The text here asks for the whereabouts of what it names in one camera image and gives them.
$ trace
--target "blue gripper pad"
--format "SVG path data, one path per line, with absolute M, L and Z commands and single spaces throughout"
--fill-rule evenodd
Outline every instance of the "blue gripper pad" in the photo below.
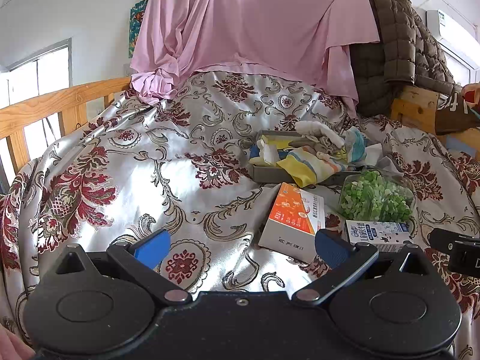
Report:
M 138 247 L 134 247 L 133 256 L 149 267 L 154 269 L 162 260 L 168 256 L 170 252 L 170 233 L 166 230 L 152 234 L 153 237 L 145 239 L 144 243 Z
M 320 229 L 315 234 L 315 251 L 325 263 L 332 269 L 348 260 L 354 251 L 354 247 L 341 238 L 333 238 L 329 235 L 330 230 Z

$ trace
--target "cardboard box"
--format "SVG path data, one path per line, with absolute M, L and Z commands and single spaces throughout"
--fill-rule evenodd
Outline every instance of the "cardboard box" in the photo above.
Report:
M 352 245 L 368 242 L 385 252 L 398 252 L 412 243 L 405 223 L 345 221 L 345 233 Z
M 258 244 L 311 263 L 320 228 L 325 228 L 323 197 L 282 183 Z

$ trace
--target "red object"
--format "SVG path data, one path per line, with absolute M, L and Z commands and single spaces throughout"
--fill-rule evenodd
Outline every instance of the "red object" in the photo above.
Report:
M 465 99 L 465 101 L 467 103 L 474 103 L 475 102 L 475 91 L 468 91 L 467 93 L 465 93 L 463 98 Z

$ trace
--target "black device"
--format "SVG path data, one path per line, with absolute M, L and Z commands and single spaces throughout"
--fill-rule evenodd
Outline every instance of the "black device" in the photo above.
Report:
M 428 234 L 430 246 L 448 254 L 448 270 L 480 278 L 480 239 L 434 228 Z
M 461 312 L 420 247 L 379 256 L 368 243 L 334 242 L 343 262 L 291 299 L 195 301 L 128 243 L 93 253 L 70 244 L 30 295 L 25 328 L 38 359 L 452 359 Z

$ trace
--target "colorful poster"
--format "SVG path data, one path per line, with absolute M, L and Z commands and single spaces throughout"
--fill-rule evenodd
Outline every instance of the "colorful poster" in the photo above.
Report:
M 135 45 L 137 43 L 137 38 L 140 32 L 140 26 L 142 25 L 143 14 L 145 14 L 147 3 L 148 0 L 141 0 L 130 10 L 130 36 L 128 46 L 129 58 L 134 55 Z

